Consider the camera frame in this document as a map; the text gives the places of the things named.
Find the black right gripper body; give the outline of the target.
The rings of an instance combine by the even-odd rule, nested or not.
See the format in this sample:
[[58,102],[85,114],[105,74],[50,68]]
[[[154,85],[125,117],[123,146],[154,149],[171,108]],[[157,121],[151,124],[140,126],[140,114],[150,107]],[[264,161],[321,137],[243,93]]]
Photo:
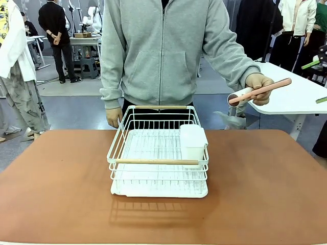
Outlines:
[[327,45],[323,45],[319,48],[318,51],[319,62],[327,62]]

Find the person's left hand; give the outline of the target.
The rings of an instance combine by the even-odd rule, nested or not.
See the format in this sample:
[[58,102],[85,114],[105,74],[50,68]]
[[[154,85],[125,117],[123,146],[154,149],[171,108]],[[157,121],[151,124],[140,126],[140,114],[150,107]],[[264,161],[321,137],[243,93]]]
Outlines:
[[[261,73],[252,73],[246,79],[246,85],[254,90],[273,84],[274,81]],[[267,91],[251,97],[252,102],[258,106],[263,106],[269,103],[271,91]]]

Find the person's right hand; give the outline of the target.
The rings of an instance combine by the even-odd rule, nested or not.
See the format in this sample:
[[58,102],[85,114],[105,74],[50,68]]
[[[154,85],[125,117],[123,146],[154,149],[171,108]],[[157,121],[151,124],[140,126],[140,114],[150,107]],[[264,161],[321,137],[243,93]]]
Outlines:
[[122,121],[123,113],[121,107],[106,109],[106,118],[108,124],[113,128],[118,128]]

